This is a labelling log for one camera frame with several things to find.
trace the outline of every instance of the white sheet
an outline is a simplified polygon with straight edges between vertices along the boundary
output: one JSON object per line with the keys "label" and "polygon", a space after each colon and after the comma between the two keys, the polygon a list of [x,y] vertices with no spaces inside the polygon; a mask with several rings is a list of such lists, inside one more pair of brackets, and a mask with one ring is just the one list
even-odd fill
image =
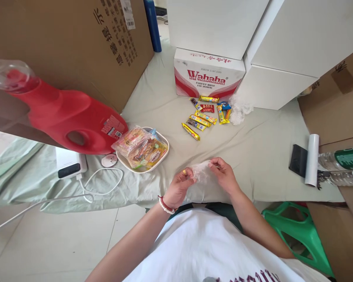
{"label": "white sheet", "polygon": [[[155,54],[131,98],[123,117],[129,126],[156,128],[170,143],[165,160],[152,172],[134,174],[121,164],[122,183],[108,196],[97,196],[93,204],[84,199],[52,202],[42,207],[48,213],[83,212],[119,208],[130,204],[151,207],[157,195],[163,195],[173,176],[184,167],[212,157],[222,157],[234,170],[237,181],[252,200],[258,201],[344,201],[337,187],[311,188],[288,169],[293,144],[307,148],[309,132],[298,102],[291,101],[278,111],[256,108],[239,126],[212,125],[199,132],[194,140],[181,126],[195,111],[187,97],[175,94],[173,56],[175,48],[162,41],[162,52]],[[35,146],[21,140],[22,146]],[[31,150],[12,150],[8,155],[28,154]],[[84,182],[101,167],[101,156],[87,156],[89,171]],[[44,145],[10,178],[0,182],[0,205],[40,201],[54,197],[81,194],[74,179],[59,180],[56,174],[54,148]],[[104,171],[88,189],[103,192],[115,184],[116,176]],[[229,202],[216,183],[196,183],[187,193],[187,202]]]}

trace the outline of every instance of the person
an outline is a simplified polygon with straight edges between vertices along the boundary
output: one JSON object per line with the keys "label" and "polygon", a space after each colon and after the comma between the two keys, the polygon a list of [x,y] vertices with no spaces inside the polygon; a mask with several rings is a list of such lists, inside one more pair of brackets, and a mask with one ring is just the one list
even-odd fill
{"label": "person", "polygon": [[[205,208],[184,210],[168,221],[170,213],[157,203],[106,254],[86,282],[328,281],[294,258],[242,192],[230,165],[216,157],[209,167],[230,196],[239,228]],[[190,168],[178,173],[162,198],[165,209],[179,208],[195,182]]]}

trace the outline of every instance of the snack wrapper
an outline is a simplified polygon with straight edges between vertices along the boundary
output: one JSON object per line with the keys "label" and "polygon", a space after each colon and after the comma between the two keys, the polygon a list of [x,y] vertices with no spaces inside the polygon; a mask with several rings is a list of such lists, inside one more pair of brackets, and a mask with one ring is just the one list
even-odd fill
{"label": "snack wrapper", "polygon": [[206,114],[203,114],[203,113],[199,113],[198,111],[195,112],[195,116],[201,117],[201,118],[205,119],[206,121],[209,121],[210,123],[213,123],[214,125],[217,122],[216,118],[207,116]]}
{"label": "snack wrapper", "polygon": [[190,98],[190,101],[193,103],[193,105],[197,108],[198,111],[201,111],[203,109],[194,97]]}
{"label": "snack wrapper", "polygon": [[151,133],[136,125],[133,129],[130,129],[128,132],[123,134],[118,141],[112,144],[111,148],[119,152],[124,157],[128,157],[130,152],[150,137]]}
{"label": "snack wrapper", "polygon": [[147,132],[140,126],[125,133],[111,147],[123,155],[131,168],[151,169],[167,152],[168,146],[157,140],[157,133]]}
{"label": "snack wrapper", "polygon": [[231,109],[226,111],[225,119],[227,120],[227,123],[230,123],[229,121],[230,114],[231,114]]}
{"label": "snack wrapper", "polygon": [[201,131],[204,131],[204,129],[207,128],[206,126],[199,124],[197,121],[194,121],[193,119],[188,119],[186,121],[186,123],[192,125],[193,127],[196,127],[197,129],[200,129]]}
{"label": "snack wrapper", "polygon": [[215,112],[215,107],[213,105],[201,104],[200,106],[203,108],[201,112]]}
{"label": "snack wrapper", "polygon": [[210,127],[212,124],[205,119],[202,119],[201,117],[195,116],[195,115],[190,115],[190,119],[193,119],[194,121],[197,121],[198,123],[201,123],[202,125],[206,127]]}
{"label": "snack wrapper", "polygon": [[195,138],[195,140],[200,141],[200,136],[195,131],[193,131],[188,125],[182,123],[182,126],[185,131],[187,131],[192,137]]}
{"label": "snack wrapper", "polygon": [[204,102],[218,103],[219,100],[220,98],[206,97],[201,95],[199,97],[199,101],[204,101]]}
{"label": "snack wrapper", "polygon": [[220,120],[220,124],[225,124],[228,121],[224,117],[224,113],[222,111],[222,105],[217,106],[217,112],[218,112],[218,119]]}
{"label": "snack wrapper", "polygon": [[231,106],[229,105],[228,102],[219,102],[219,103],[217,103],[217,105],[222,105],[222,109],[223,109],[223,110],[229,110],[229,109],[231,109]]}

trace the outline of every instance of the red plastic bottle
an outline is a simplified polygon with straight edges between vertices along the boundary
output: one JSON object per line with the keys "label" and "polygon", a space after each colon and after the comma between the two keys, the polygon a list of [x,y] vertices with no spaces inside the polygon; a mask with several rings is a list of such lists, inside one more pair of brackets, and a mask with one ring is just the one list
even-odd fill
{"label": "red plastic bottle", "polygon": [[[62,146],[90,155],[109,154],[111,145],[128,131],[124,119],[112,108],[76,90],[56,89],[21,61],[0,60],[0,89],[30,107],[31,125]],[[70,140],[78,132],[83,145]]]}

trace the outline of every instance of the white t-shirt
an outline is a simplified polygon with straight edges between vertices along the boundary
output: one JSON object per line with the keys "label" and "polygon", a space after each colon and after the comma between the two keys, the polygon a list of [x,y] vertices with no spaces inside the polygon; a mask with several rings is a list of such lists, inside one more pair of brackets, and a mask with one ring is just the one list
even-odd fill
{"label": "white t-shirt", "polygon": [[165,224],[150,254],[124,281],[329,280],[296,259],[277,257],[241,234],[227,218],[194,208]]}

